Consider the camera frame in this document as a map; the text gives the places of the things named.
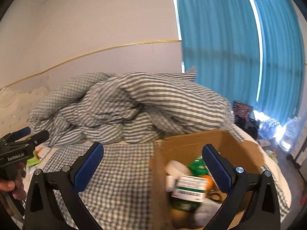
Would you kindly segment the person's left hand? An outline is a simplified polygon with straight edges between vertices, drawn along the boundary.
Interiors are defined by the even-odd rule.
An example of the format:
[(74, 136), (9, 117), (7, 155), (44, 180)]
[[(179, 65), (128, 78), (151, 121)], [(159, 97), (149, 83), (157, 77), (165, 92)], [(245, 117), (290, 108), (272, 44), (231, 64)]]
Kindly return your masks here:
[(0, 188), (2, 192), (12, 192), (17, 200), (26, 200), (26, 192), (22, 179), (26, 177), (25, 163), (17, 163), (17, 175), (13, 181), (0, 179)]

